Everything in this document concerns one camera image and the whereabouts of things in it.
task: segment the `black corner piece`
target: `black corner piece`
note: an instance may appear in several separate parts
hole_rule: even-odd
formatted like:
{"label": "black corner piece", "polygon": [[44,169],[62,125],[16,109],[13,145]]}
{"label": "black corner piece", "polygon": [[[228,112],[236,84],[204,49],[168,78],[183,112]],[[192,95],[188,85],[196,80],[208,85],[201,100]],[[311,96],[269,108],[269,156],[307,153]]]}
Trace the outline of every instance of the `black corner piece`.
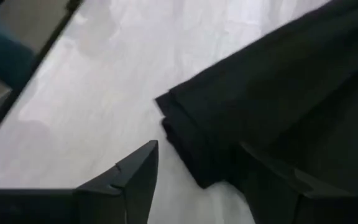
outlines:
{"label": "black corner piece", "polygon": [[150,141],[77,189],[1,189],[0,223],[147,224],[157,168]]}

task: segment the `black garment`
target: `black garment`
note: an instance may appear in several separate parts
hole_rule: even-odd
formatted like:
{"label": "black garment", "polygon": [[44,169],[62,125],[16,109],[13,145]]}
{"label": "black garment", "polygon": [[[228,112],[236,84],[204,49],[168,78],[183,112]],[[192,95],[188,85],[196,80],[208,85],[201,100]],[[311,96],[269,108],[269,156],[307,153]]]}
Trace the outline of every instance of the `black garment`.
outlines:
{"label": "black garment", "polygon": [[357,196],[358,0],[331,1],[157,103],[168,140],[201,187],[244,178],[234,150],[244,142]]}

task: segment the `white surface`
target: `white surface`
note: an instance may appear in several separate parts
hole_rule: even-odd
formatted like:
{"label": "white surface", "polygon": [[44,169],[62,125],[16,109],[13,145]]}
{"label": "white surface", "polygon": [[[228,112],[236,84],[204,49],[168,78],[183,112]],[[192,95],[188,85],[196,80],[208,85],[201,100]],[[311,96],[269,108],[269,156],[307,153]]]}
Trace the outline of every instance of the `white surface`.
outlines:
{"label": "white surface", "polygon": [[244,198],[195,184],[154,98],[326,0],[87,0],[0,126],[1,187],[76,187],[150,139],[149,223],[253,223]]}

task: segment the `blue fabric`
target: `blue fabric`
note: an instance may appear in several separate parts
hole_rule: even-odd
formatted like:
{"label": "blue fabric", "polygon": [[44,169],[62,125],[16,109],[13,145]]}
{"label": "blue fabric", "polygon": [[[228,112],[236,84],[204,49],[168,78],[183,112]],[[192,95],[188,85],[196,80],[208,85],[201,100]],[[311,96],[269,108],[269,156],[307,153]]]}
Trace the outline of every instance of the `blue fabric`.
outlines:
{"label": "blue fabric", "polygon": [[34,53],[16,41],[0,24],[0,80],[12,89],[22,88],[30,78]]}

